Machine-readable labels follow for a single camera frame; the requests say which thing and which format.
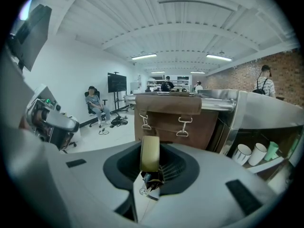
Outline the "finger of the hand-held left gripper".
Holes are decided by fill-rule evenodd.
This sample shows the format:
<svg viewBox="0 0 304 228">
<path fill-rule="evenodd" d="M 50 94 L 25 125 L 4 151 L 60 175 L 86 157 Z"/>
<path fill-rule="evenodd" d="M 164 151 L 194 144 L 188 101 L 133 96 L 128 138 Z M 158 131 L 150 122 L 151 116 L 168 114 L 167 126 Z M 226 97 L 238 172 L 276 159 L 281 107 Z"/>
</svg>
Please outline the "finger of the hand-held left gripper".
<svg viewBox="0 0 304 228">
<path fill-rule="evenodd" d="M 79 130 L 79 122 L 53 110 L 48 113 L 48 125 L 51 127 L 49 142 L 58 149 L 65 149 Z"/>
</svg>

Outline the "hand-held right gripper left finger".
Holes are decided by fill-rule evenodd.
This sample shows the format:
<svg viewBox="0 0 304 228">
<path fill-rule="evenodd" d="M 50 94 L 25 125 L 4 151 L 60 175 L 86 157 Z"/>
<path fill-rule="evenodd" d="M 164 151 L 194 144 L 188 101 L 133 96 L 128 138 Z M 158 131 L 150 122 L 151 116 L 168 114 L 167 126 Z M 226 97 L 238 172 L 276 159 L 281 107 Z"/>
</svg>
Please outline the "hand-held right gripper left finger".
<svg viewBox="0 0 304 228">
<path fill-rule="evenodd" d="M 98 201 L 75 178 L 57 147 L 30 131 L 4 128 L 4 166 L 18 193 L 52 227 L 139 227 Z"/>
</svg>

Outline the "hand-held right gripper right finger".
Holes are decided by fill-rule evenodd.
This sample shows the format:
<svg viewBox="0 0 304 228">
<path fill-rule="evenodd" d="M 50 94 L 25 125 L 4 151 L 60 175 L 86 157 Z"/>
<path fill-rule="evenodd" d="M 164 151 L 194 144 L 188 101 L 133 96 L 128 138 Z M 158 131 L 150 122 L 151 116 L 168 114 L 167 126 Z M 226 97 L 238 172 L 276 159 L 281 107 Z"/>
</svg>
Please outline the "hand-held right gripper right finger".
<svg viewBox="0 0 304 228">
<path fill-rule="evenodd" d="M 277 204 L 279 196 L 269 185 L 225 155 L 181 144 L 174 148 L 192 156 L 200 172 L 183 193 L 160 197 L 146 213 L 142 226 L 150 228 L 254 228 Z M 246 216 L 226 183 L 233 180 L 248 188 L 262 206 Z"/>
</svg>

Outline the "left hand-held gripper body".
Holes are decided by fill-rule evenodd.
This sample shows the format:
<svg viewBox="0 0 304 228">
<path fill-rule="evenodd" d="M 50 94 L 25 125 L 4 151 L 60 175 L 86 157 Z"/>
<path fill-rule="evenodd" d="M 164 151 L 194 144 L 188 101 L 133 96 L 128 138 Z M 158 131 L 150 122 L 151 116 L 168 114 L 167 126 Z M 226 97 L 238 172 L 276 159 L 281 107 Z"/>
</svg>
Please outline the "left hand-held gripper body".
<svg viewBox="0 0 304 228">
<path fill-rule="evenodd" d="M 49 142 L 51 127 L 48 125 L 48 123 L 45 121 L 43 123 L 42 128 L 39 127 L 36 128 L 32 124 L 32 113 L 36 108 L 46 108 L 49 111 L 54 110 L 59 113 L 61 111 L 61 106 L 58 104 L 57 100 L 51 93 L 50 89 L 44 84 L 41 84 L 39 87 L 35 89 L 34 95 L 27 105 L 25 114 L 26 114 L 26 120 L 32 128 L 32 132 L 40 140 L 44 142 Z"/>
</svg>

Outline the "beige tape roll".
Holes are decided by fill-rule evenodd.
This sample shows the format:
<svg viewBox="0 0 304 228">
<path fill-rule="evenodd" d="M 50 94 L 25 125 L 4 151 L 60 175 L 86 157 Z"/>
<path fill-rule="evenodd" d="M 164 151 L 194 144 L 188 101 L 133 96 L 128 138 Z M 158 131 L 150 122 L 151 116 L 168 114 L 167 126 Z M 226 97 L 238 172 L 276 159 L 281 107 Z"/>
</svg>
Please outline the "beige tape roll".
<svg viewBox="0 0 304 228">
<path fill-rule="evenodd" d="M 160 163 L 160 139 L 158 136 L 144 136 L 141 145 L 140 170 L 158 172 Z"/>
</svg>

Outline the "person's left forearm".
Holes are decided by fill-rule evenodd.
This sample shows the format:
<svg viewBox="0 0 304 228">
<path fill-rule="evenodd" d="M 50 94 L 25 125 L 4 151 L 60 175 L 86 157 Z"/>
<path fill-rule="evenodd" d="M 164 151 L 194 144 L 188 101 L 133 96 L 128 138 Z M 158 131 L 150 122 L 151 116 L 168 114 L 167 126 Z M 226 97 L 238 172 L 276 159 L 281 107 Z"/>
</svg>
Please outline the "person's left forearm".
<svg viewBox="0 0 304 228">
<path fill-rule="evenodd" d="M 25 116 L 23 116 L 20 120 L 19 123 L 19 129 L 24 129 L 24 130 L 28 130 L 28 131 L 32 131 L 31 126 L 28 124 Z"/>
</svg>

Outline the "steel cart with brown bag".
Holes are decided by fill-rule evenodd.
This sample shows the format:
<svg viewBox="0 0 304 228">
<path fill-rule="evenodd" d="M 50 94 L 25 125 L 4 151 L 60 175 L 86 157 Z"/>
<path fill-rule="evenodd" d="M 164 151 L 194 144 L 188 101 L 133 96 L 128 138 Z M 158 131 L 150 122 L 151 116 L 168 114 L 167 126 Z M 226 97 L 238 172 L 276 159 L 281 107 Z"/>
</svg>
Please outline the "steel cart with brown bag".
<svg viewBox="0 0 304 228">
<path fill-rule="evenodd" d="M 238 144 L 283 143 L 304 128 L 301 107 L 239 90 L 146 92 L 124 99 L 134 106 L 136 139 L 160 139 L 161 164 L 170 165 L 162 195 L 187 189 L 200 173 L 198 162 L 173 144 L 229 157 Z"/>
</svg>

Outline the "person's left hand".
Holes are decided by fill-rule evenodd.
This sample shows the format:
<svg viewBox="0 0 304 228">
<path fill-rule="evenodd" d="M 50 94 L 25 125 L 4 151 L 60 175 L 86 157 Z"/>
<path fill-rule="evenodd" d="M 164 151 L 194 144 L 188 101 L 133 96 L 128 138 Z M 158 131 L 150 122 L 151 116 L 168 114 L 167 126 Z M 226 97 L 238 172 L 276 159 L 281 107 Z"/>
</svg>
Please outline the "person's left hand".
<svg viewBox="0 0 304 228">
<path fill-rule="evenodd" d="M 42 128 L 43 123 L 46 121 L 49 110 L 46 108 L 36 108 L 32 113 L 32 124 L 36 128 Z"/>
</svg>

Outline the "black gear bag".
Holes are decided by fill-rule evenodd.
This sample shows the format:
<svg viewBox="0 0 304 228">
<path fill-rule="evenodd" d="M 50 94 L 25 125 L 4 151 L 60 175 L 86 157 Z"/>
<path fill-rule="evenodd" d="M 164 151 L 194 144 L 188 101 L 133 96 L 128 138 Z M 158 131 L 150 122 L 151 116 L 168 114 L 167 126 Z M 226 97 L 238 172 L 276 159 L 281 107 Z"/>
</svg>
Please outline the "black gear bag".
<svg viewBox="0 0 304 228">
<path fill-rule="evenodd" d="M 127 119 L 128 119 L 127 116 L 125 117 L 118 116 L 111 121 L 111 127 L 127 125 L 128 124 Z"/>
</svg>

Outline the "black monitor stand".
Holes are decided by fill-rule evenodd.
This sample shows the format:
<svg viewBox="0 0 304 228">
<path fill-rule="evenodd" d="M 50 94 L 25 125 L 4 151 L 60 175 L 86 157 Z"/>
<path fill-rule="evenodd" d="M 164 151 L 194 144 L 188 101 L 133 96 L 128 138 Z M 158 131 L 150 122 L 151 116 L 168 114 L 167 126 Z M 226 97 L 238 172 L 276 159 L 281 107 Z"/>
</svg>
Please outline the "black monitor stand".
<svg viewBox="0 0 304 228">
<path fill-rule="evenodd" d="M 124 97 L 119 98 L 119 94 L 120 93 L 127 93 L 127 91 L 123 91 L 123 92 L 115 92 L 114 94 L 114 108 L 115 108 L 115 112 L 119 113 L 119 112 L 128 112 L 128 105 L 126 104 L 125 106 L 120 106 L 120 103 L 124 102 Z"/>
</svg>

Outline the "large black monitor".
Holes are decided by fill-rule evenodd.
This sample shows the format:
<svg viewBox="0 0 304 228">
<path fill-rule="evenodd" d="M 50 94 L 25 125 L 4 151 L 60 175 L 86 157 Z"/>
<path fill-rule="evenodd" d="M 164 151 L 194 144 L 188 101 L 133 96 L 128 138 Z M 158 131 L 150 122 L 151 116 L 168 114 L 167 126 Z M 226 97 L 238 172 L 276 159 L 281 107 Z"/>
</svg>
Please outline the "large black monitor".
<svg viewBox="0 0 304 228">
<path fill-rule="evenodd" d="M 107 74 L 108 92 L 123 92 L 127 90 L 127 78 L 118 74 Z"/>
</svg>

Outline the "mint green cup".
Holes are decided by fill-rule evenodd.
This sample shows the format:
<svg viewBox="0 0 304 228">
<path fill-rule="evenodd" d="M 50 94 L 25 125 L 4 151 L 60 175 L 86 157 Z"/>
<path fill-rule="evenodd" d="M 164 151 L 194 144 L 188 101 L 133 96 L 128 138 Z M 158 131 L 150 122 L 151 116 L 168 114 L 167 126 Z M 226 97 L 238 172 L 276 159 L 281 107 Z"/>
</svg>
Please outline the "mint green cup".
<svg viewBox="0 0 304 228">
<path fill-rule="evenodd" d="M 269 160 L 273 159 L 274 156 L 276 155 L 276 152 L 278 149 L 279 149 L 278 144 L 276 144 L 275 142 L 270 142 L 269 147 L 267 149 L 267 153 L 264 156 L 264 160 L 269 161 Z"/>
</svg>

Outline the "black backpack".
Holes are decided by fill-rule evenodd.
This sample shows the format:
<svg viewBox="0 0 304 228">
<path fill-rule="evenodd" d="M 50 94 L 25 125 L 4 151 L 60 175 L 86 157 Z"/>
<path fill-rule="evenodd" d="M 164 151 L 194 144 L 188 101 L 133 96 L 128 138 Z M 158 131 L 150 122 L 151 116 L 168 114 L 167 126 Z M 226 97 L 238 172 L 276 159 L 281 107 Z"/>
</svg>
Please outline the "black backpack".
<svg viewBox="0 0 304 228">
<path fill-rule="evenodd" d="M 268 80 L 268 78 L 265 79 L 265 81 L 263 82 L 262 87 L 259 88 L 258 79 L 257 79 L 256 80 L 256 88 L 253 90 L 253 93 L 260 94 L 260 95 L 265 95 L 266 93 L 264 91 L 264 86 L 265 86 L 267 80 Z"/>
</svg>

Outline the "white shelving unit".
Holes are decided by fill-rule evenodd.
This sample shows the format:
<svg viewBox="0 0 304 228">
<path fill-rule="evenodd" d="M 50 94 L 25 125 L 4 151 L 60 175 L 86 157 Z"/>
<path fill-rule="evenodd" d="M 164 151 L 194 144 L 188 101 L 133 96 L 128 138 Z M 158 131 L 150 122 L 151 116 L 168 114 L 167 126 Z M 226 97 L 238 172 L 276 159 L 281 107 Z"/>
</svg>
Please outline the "white shelving unit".
<svg viewBox="0 0 304 228">
<path fill-rule="evenodd" d="M 168 76 L 170 77 L 170 82 L 174 85 L 171 91 L 190 92 L 192 76 L 183 75 L 152 75 L 146 81 L 146 88 L 151 91 L 161 91 L 161 86 Z"/>
</svg>

